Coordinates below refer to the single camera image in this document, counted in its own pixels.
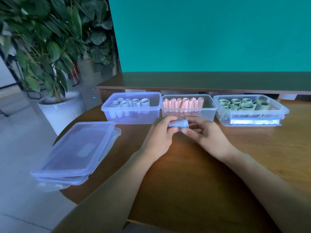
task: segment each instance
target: plastic lid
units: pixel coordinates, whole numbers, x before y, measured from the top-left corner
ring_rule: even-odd
[[[80,122],[53,146],[48,159],[31,174],[37,178],[91,173],[113,132],[114,122]]]

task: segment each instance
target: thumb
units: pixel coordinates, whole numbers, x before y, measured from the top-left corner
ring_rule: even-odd
[[[179,128],[178,127],[171,127],[171,128],[169,128],[168,130],[167,130],[167,137],[168,138],[172,138],[172,136],[173,136],[173,134],[174,133],[176,133],[176,132],[178,132],[179,131]]]
[[[197,133],[196,131],[193,131],[192,129],[189,128],[183,128],[181,129],[182,133],[186,134],[188,137],[192,138],[196,142],[199,143],[199,139],[202,136],[201,134]]]

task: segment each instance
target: person's right hand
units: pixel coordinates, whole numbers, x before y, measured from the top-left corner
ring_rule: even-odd
[[[189,128],[183,128],[181,131],[219,161],[224,162],[230,155],[239,152],[214,122],[196,116],[185,116],[184,119],[188,120]]]

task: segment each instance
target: teal backdrop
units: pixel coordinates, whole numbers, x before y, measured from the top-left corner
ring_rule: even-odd
[[[311,71],[311,0],[109,0],[123,72]]]

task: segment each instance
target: chair leg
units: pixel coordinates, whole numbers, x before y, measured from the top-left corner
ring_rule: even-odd
[[[6,113],[4,113],[2,110],[0,110],[0,114],[3,114],[6,117],[9,117]]]

